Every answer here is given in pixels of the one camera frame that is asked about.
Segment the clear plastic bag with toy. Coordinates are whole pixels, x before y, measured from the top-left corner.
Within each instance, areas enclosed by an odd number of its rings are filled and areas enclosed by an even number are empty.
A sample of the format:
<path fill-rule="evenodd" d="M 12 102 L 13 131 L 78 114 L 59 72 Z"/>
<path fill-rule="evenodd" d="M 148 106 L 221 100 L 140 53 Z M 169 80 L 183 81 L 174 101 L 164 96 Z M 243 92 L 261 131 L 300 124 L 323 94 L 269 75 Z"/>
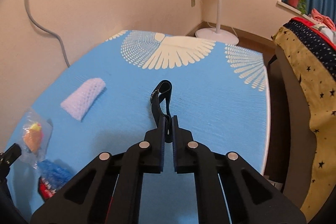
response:
<path fill-rule="evenodd" d="M 26 112 L 19 138 L 22 162 L 34 169 L 38 167 L 38 163 L 45 159 L 52 130 L 53 125 L 50 119 L 44 119 L 32 108 Z"/>

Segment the blue plastic wrapper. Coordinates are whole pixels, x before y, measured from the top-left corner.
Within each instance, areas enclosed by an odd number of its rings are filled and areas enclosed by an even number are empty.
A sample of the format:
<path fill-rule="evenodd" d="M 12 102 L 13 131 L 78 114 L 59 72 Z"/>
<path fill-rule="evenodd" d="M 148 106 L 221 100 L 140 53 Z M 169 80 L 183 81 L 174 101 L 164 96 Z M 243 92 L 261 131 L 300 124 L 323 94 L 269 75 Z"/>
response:
<path fill-rule="evenodd" d="M 56 191 L 72 178 L 71 172 L 49 160 L 38 162 L 37 167 L 41 178 Z"/>

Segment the white foam net sleeve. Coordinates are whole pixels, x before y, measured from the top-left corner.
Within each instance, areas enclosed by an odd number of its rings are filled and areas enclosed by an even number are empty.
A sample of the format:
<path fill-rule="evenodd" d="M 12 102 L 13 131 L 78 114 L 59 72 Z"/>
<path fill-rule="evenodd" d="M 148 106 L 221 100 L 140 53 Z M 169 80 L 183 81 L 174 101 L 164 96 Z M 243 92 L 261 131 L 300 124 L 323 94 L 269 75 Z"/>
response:
<path fill-rule="evenodd" d="M 70 94 L 60 107 L 73 119 L 81 121 L 105 88 L 106 83 L 101 78 L 88 79 Z"/>

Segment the black red snack packet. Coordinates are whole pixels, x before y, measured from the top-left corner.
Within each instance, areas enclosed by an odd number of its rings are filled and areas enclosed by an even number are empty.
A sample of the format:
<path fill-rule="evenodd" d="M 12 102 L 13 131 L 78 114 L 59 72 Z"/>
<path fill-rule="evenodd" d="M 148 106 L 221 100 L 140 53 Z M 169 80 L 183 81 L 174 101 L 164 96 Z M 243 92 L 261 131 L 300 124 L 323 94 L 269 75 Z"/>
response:
<path fill-rule="evenodd" d="M 59 190 L 58 182 L 52 177 L 40 176 L 38 180 L 38 194 L 43 201 L 47 201 L 53 197 Z"/>

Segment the blue patterned table cover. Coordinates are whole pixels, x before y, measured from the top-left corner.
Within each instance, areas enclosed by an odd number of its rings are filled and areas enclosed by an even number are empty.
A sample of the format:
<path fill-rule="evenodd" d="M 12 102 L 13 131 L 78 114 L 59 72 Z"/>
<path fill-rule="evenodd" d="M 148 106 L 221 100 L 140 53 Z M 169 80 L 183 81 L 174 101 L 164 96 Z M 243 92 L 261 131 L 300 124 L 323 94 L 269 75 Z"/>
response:
<path fill-rule="evenodd" d="M 269 100 L 261 53 L 216 43 L 195 63 L 142 69 L 122 57 L 122 41 L 118 37 L 91 50 L 33 103 L 33 110 L 52 125 L 48 160 L 78 172 L 101 152 L 126 151 L 154 128 L 150 93 L 159 81 L 169 80 L 170 110 L 182 128 L 210 150 L 235 151 L 264 171 Z M 95 77 L 103 79 L 106 88 L 77 121 L 60 104 Z"/>

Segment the yellow star bed sheet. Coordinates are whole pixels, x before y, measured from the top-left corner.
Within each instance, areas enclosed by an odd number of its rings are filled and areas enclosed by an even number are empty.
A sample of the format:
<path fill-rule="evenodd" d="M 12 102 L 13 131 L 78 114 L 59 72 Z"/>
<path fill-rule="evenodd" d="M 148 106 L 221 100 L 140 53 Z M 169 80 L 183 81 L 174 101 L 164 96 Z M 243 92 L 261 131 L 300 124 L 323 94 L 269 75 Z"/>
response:
<path fill-rule="evenodd" d="M 272 39 L 298 79 L 310 111 L 309 128 L 317 140 L 311 182 L 301 207 L 311 221 L 335 187 L 335 80 L 291 30 L 282 26 Z"/>

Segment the navy star blanket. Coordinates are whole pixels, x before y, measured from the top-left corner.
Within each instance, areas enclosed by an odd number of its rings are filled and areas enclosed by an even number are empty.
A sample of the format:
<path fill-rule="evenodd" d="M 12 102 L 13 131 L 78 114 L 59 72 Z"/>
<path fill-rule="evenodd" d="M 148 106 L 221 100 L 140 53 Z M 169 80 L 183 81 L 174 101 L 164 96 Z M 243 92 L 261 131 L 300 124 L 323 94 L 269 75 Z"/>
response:
<path fill-rule="evenodd" d="M 319 62 L 335 80 L 335 45 L 326 35 L 315 28 L 313 23 L 299 17 L 292 18 L 283 25 L 291 30 L 298 39 L 315 55 Z"/>

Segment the red blanket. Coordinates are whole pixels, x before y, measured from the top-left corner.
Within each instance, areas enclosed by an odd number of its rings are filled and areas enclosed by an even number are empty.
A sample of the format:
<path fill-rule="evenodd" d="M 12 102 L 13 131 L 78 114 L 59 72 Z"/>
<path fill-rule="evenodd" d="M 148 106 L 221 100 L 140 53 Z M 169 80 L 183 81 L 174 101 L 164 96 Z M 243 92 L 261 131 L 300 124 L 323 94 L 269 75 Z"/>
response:
<path fill-rule="evenodd" d="M 320 34 L 323 34 L 326 38 L 328 38 L 333 44 L 335 44 L 335 30 L 332 30 L 330 28 L 328 28 L 327 25 L 318 22 L 317 24 L 304 19 L 304 18 L 300 18 L 300 17 L 294 17 L 294 20 L 297 20 L 301 23 L 303 23 L 304 25 L 312 28 L 313 30 L 319 32 Z"/>

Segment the pink clothing pile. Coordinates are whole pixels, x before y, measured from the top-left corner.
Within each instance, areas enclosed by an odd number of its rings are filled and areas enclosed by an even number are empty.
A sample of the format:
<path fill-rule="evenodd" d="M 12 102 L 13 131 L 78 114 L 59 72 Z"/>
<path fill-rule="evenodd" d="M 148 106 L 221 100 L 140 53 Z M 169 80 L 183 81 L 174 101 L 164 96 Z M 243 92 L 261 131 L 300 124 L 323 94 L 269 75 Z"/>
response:
<path fill-rule="evenodd" d="M 317 9 L 311 10 L 311 16 L 314 20 L 323 23 L 329 29 L 335 31 L 335 23 L 328 16 L 322 15 Z"/>

